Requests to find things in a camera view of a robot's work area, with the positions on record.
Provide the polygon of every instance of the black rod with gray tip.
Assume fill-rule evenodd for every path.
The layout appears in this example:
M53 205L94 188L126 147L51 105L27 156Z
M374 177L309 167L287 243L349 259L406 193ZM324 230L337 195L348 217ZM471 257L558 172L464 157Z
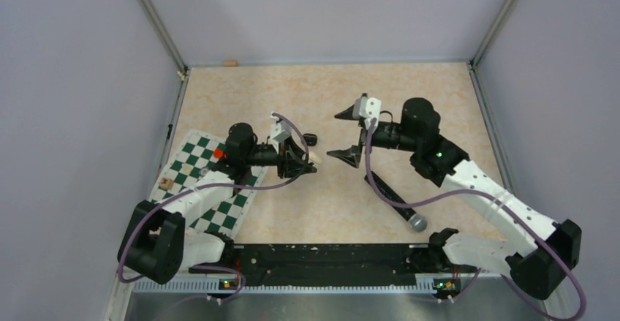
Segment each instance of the black rod with gray tip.
M371 174L372 174L372 178L374 179L374 182L377 184L377 188L379 188L379 191L387 199L393 200L397 203L403 203L403 204L407 203L403 200L403 198L401 198L398 194L396 194L396 192L394 192L394 190L390 186L388 186L388 184L386 184L385 181L383 181L379 177L379 175L377 175L374 171L371 171ZM368 182L368 175L364 176L364 181L370 184ZM395 206L393 206L392 208L394 208L394 210L396 210L398 215L400 215L403 219L405 219L405 221L407 221L409 225L411 225L411 227L416 232L422 232L426 229L426 226L428 225L426 218L418 214L415 210L411 208L397 208Z

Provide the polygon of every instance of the green and white checkered board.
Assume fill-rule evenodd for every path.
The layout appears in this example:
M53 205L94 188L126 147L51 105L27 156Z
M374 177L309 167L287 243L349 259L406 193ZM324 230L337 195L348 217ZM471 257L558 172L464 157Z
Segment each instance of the green and white checkered board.
M157 184L151 191L150 201L159 203L163 199L172 197L188 186L193 186L200 179L202 169L211 169L218 161L213 156L217 148L225 150L224 139L193 129L187 132L176 153L162 169ZM249 186L259 186L267 174L266 167L253 167ZM162 178L171 178L174 181L172 189L165 191L159 188ZM256 191L241 190L236 196L221 202L207 211L190 227L205 232L220 232L234 238L243 223L245 214L250 209Z

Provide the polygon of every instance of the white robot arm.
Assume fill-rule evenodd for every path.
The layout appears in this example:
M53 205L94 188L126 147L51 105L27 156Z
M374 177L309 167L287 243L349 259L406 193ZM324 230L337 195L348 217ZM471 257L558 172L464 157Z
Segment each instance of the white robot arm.
M253 166L277 167L280 178L290 178L287 183L304 173L315 173L317 169L309 160L320 159L309 152L309 160L303 160L305 151L293 141L291 126L273 114L272 118L276 122L271 125L268 143L257 143L250 125L232 125L224 156L192 187L193 192L171 197L161 210L147 200L139 203L118 250L118 261L160 284L170 281L180 268L217 262L226 246L224 240L230 239L198 231L188 235L186 229L209 209L237 195ZM311 145L316 142L312 134L303 137ZM137 237L128 248L129 238L136 230Z
M381 101L363 94L353 106L336 114L338 119L357 121L362 129L357 145L347 150L329 151L328 155L359 167L368 139L371 146L412 152L410 162L416 172L446 192L475 190L487 194L461 194L459 197L497 227L506 241L445 229L431 235L429 246L440 249L449 263L500 273L511 278L530 296L540 300L548 298L566 273L532 235L502 210L502 206L525 222L570 269L578 263L579 226L570 220L559 224L536 212L489 178L463 149L439 134L440 117L428 100L408 99L403 105L400 124L393 120L378 121L381 113L386 113L381 109Z

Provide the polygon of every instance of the gray wall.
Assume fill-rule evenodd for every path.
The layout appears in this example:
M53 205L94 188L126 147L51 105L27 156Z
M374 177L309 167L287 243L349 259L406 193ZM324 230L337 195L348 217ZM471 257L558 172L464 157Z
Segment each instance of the gray wall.
M187 64L470 59L504 0L153 0Z
M480 67L519 195L583 229L587 320L620 314L619 54L620 0L520 0Z
M100 320L175 67L136 0L0 0L0 320Z

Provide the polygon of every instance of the small tan object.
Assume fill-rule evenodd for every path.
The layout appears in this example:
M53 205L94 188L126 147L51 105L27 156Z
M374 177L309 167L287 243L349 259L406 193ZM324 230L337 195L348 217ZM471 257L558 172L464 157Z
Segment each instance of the small tan object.
M164 189L166 191L170 191L173 188L173 184L174 184L173 180L171 180L170 178L164 177L159 182L159 188Z
M189 175L189 173L192 171L192 166L189 164L182 164L181 165L181 171L179 171L180 173L184 174L184 175Z
M224 60L225 67L238 67L239 63L236 60Z

